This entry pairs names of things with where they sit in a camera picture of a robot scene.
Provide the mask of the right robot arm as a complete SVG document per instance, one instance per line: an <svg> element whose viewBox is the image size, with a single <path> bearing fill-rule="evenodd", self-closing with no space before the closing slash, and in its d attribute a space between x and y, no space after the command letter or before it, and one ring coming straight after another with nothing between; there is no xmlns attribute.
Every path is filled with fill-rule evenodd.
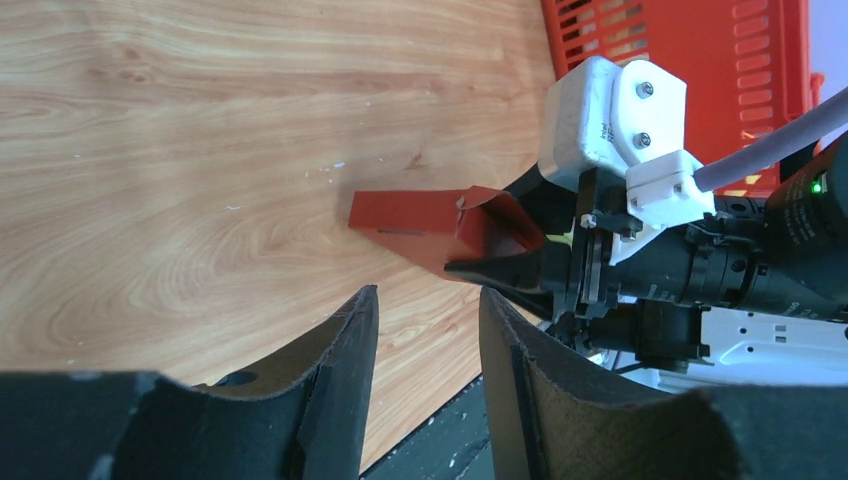
<svg viewBox="0 0 848 480"><path fill-rule="evenodd" d="M702 334L713 308L847 320L847 141L804 147L780 171L769 197L720 196L714 213L614 261L615 238L641 232L624 210L624 181L593 168L570 192L530 170L509 191L545 232L572 220L571 241L444 270L550 321L581 354L630 352L639 367L682 373L718 355Z"/></svg>

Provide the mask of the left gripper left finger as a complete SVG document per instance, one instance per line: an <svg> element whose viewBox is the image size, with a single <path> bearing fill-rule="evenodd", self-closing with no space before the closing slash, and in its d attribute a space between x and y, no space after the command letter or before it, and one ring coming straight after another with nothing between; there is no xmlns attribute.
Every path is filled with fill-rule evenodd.
<svg viewBox="0 0 848 480"><path fill-rule="evenodd" d="M213 385L158 372L5 372L5 479L355 479L378 336L375 286Z"/></svg>

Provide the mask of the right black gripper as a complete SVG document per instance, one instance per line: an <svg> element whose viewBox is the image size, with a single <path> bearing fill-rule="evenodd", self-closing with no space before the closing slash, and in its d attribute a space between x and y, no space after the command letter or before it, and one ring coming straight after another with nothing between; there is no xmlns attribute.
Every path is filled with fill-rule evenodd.
<svg viewBox="0 0 848 480"><path fill-rule="evenodd" d="M565 290L564 261L544 254L452 261L444 273L492 288L538 318L556 315L549 332L566 345L586 345L590 321L618 306L621 282L610 266L613 240L636 233L625 180L592 168L580 175L576 194L545 179L533 165L504 191L529 219L520 230L527 240L572 242Z"/></svg>

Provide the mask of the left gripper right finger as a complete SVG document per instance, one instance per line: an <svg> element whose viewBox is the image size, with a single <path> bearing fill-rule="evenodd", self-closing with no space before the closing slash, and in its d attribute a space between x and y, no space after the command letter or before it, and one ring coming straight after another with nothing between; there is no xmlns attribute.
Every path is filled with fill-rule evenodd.
<svg viewBox="0 0 848 480"><path fill-rule="evenodd" d="M665 393L614 374L483 288L479 348L498 479L843 479L843 387Z"/></svg>

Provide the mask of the red paper box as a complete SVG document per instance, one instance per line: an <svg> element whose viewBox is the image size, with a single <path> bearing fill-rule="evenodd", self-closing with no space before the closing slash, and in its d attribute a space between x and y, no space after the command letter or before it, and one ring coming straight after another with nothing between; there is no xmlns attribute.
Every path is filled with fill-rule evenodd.
<svg viewBox="0 0 848 480"><path fill-rule="evenodd" d="M357 191L348 227L444 279L452 261L522 254L545 240L512 195L482 186Z"/></svg>

